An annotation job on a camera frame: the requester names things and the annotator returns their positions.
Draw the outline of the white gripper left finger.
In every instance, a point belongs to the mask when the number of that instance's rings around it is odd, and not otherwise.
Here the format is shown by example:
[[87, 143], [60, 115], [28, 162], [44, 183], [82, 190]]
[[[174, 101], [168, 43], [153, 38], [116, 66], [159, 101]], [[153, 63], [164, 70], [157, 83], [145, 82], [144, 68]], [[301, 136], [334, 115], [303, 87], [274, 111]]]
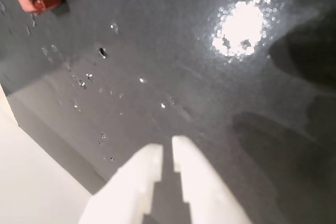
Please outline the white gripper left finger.
[[142, 223], [151, 212], [155, 183], [162, 179], [163, 146], [134, 153], [88, 201], [80, 223]]

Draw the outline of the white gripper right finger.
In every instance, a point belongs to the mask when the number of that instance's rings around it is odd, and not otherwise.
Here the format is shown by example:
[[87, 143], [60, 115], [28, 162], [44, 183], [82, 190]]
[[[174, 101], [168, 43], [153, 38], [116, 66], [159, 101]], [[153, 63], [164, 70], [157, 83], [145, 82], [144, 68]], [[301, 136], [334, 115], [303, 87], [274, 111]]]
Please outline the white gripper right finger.
[[180, 173], [191, 223], [252, 223], [202, 151], [186, 136], [172, 137], [174, 172]]

